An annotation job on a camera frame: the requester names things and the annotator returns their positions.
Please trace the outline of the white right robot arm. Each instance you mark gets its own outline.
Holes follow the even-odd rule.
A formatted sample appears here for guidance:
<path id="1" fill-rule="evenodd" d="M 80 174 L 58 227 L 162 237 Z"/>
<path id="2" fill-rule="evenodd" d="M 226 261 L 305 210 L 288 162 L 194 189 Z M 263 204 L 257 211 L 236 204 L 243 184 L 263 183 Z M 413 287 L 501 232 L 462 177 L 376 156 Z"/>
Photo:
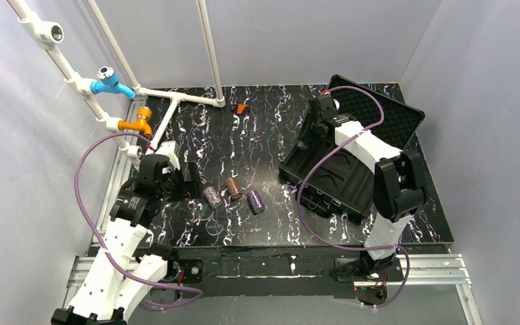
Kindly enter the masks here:
<path id="1" fill-rule="evenodd" d="M 334 149 L 307 173 L 299 191 L 303 192 L 316 171 L 341 150 L 361 162 L 373 175 L 372 203 L 377 213 L 370 235 L 364 242 L 360 262 L 368 267 L 390 262 L 407 223 L 428 198 L 425 172 L 419 153 L 389 145 L 372 134 L 385 121 L 381 103 L 369 95 L 379 112 L 377 121 L 363 126 L 350 114 L 341 114 L 331 94 L 309 101 L 309 120 L 314 133 L 332 133 Z"/>

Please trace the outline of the black poker set case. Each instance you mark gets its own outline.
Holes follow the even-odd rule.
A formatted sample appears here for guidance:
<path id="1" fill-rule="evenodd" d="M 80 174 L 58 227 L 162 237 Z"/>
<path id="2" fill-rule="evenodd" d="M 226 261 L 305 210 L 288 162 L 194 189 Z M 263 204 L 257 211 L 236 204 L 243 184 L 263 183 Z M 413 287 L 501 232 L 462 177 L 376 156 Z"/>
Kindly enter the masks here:
<path id="1" fill-rule="evenodd" d="M 328 88 L 332 98 L 341 105 L 339 112 L 350 114 L 363 126 L 379 118 L 378 108 L 368 98 L 373 95 L 385 110 L 385 121 L 373 128 L 372 134 L 400 150 L 409 143 L 425 118 L 423 111 L 376 91 L 366 91 L 362 85 L 339 74 L 332 76 Z M 334 147 L 332 133 L 325 141 L 310 148 L 299 147 L 298 134 L 296 144 L 279 167 L 280 176 L 301 184 L 309 170 Z M 316 171 L 300 196 L 300 203 L 322 217 L 341 211 L 363 219 L 370 213 L 372 195 L 372 173 L 346 150 L 341 150 Z"/>

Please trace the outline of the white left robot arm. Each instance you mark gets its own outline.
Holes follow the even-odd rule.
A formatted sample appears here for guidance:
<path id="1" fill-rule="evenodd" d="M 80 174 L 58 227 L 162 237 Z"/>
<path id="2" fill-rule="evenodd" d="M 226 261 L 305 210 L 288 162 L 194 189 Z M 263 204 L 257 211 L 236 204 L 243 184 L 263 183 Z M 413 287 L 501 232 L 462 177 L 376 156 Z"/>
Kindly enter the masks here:
<path id="1" fill-rule="evenodd" d="M 199 198 L 202 182 L 195 162 L 183 170 L 171 154 L 149 154 L 138 172 L 118 190 L 110 221 L 100 236 L 101 250 L 77 294 L 57 308 L 52 324 L 127 324 L 131 314 L 162 280 L 177 258 L 174 248 L 153 245 L 128 272 L 133 254 L 153 218 L 168 202 Z"/>

